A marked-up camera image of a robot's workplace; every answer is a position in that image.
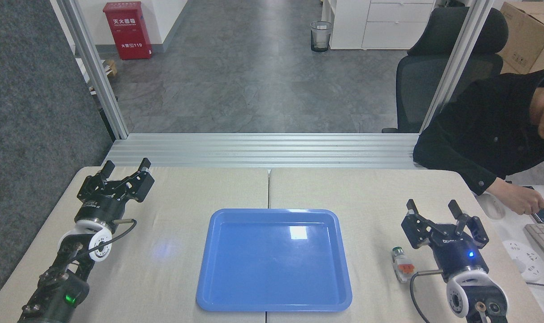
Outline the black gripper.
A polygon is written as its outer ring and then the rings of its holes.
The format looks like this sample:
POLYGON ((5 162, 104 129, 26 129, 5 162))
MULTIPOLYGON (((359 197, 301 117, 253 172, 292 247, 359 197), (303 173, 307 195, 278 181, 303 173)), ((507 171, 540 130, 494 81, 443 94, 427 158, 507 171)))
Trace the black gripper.
POLYGON ((76 215, 76 222, 87 219, 116 226, 113 221, 122 219, 127 200, 143 202, 151 190, 155 180, 149 172, 150 167, 149 159, 142 159, 135 173, 113 184, 113 197, 91 197, 93 193, 104 190, 104 185, 115 168, 114 163, 107 160, 100 171, 94 176, 87 176, 81 185, 77 198, 83 201, 83 205, 76 215))
MULTIPOLYGON (((423 218, 415 205, 414 200, 408 200, 408 209, 401 227, 411 247, 420 248, 429 244, 428 239, 432 232, 444 235, 440 225, 423 218)), ((448 203, 448 208, 456 219, 455 235, 461 236, 465 227, 471 232, 471 238, 458 239, 435 239, 432 241, 432 251, 438 268, 443 271, 444 281, 450 280, 453 276, 466 271, 481 269, 487 273, 487 264, 483 260, 478 248, 483 248, 489 242, 487 233, 479 217, 464 213, 456 200, 448 203)))

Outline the person's hand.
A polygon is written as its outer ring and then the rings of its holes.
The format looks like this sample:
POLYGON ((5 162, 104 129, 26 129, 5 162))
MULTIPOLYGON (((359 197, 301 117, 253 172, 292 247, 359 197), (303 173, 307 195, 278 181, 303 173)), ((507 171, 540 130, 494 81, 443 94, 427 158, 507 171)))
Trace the person's hand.
POLYGON ((536 190, 508 183, 501 178, 496 178, 486 191, 518 215, 535 214, 544 209, 544 198, 536 190))

